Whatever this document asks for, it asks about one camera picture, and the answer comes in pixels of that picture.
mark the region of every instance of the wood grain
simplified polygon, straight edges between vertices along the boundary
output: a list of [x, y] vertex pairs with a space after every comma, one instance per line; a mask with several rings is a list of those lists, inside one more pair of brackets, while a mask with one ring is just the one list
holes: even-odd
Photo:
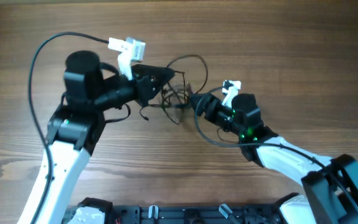
[[0, 4], [58, 4], [58, 3], [150, 2], [150, 1], [175, 1], [175, 0], [0, 0]]
[[[223, 79], [241, 80], [242, 92], [256, 94], [265, 124], [289, 142], [358, 160], [358, 1], [0, 6], [0, 223], [18, 220], [42, 155], [27, 105], [31, 58], [43, 40], [68, 30], [143, 39], [147, 65], [203, 55], [210, 68], [206, 90]], [[117, 53], [78, 37], [55, 39], [39, 56], [34, 101], [44, 131], [64, 90], [64, 60], [83, 49], [116, 64]], [[174, 68], [186, 71], [194, 88], [202, 84], [198, 61], [183, 60]], [[192, 111], [176, 126], [161, 110], [145, 109], [146, 122], [136, 113], [139, 106], [130, 106], [128, 120], [106, 127], [72, 205], [84, 197], [116, 205], [273, 202], [302, 191], [282, 175], [246, 162], [238, 149], [207, 144], [195, 131]], [[201, 128], [215, 138], [216, 127], [201, 121]]]

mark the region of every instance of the green led light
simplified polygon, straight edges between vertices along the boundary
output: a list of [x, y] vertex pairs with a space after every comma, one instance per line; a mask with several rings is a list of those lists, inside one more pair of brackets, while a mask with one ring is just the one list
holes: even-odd
[[253, 134], [253, 130], [251, 128], [248, 128], [247, 136], [251, 136], [252, 134]]

